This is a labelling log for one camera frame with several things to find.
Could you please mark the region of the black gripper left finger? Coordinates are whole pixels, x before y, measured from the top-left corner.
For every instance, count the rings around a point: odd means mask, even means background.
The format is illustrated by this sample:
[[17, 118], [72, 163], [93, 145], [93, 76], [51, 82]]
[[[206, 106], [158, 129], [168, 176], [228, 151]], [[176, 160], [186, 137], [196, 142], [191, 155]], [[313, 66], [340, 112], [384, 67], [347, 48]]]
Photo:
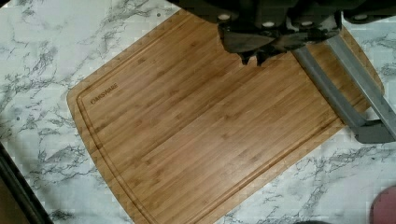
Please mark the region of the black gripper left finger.
[[271, 45], [276, 34], [271, 30], [247, 24], [223, 23], [218, 25], [218, 31], [224, 49], [237, 54], [243, 65], [247, 65], [252, 57], [256, 58], [257, 65], [262, 65], [276, 55], [276, 49]]

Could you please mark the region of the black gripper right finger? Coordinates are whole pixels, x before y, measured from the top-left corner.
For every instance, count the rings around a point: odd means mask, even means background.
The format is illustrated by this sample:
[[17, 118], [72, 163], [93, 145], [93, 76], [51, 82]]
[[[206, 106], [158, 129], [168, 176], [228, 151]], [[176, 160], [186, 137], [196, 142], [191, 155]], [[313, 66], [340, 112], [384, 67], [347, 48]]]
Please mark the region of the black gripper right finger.
[[309, 44], [321, 43], [331, 37], [340, 34], [339, 29], [335, 30], [307, 30], [302, 33], [282, 35], [273, 42], [266, 44], [258, 49], [255, 56], [257, 65], [261, 66], [267, 59], [278, 54], [300, 49]]

